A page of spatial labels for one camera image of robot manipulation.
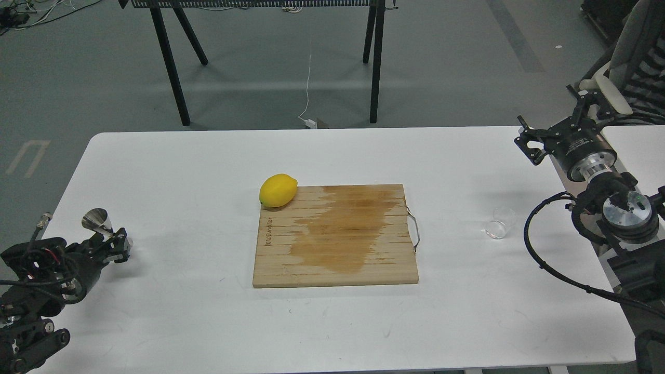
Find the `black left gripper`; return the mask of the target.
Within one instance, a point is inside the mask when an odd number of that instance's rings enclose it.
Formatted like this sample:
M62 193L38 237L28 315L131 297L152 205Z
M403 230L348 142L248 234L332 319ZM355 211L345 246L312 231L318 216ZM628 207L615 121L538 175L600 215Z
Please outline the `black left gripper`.
M31 247L31 284L64 304L83 301L103 267L130 258L126 228L108 236L97 232L81 243L66 244L62 237L53 237Z

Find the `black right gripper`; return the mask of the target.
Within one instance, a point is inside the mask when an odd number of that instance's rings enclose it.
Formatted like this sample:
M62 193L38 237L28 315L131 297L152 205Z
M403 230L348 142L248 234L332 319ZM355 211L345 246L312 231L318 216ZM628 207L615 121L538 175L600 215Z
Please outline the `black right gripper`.
M617 111L598 88L577 91L567 85L567 90L576 99L567 125L574 131L561 135L556 129L531 128L520 115L517 117L520 130L514 143L533 165L553 155L568 180L589 182L611 170L617 160L617 152L595 131L615 122Z

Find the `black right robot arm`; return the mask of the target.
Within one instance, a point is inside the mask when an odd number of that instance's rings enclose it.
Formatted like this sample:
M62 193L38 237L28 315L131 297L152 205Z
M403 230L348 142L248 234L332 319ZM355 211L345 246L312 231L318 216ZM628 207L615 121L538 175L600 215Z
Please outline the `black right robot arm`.
M613 83L591 81L579 89L568 85L576 99L571 116L548 129L530 128L518 117L522 130L514 142L532 164L553 156L568 180L584 182L578 195L561 192L537 205L527 217L523 241L539 267L557 279L627 307L663 318L663 311L651 306L663 300L663 240L655 240L663 222L663 188L655 195L640 193L636 178L619 173L614 165L617 152L601 131L632 109ZM570 279L541 258L530 242L530 223L545 206L566 201L571 222L590 242L608 246L615 256L608 260L622 287L622 293L605 291Z

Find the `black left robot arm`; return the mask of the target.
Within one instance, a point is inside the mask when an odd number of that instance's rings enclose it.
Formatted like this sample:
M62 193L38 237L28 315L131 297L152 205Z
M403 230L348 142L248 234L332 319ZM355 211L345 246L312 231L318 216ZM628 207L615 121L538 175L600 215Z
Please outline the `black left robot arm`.
M66 305L88 296L111 262L130 258L131 239L125 228L114 230L105 209L94 208L82 217L90 239L68 244L62 237L37 239L52 219L43 213L30 240L5 249L2 260L17 276L3 280L2 373L26 373L69 344L67 329L56 329L52 318Z

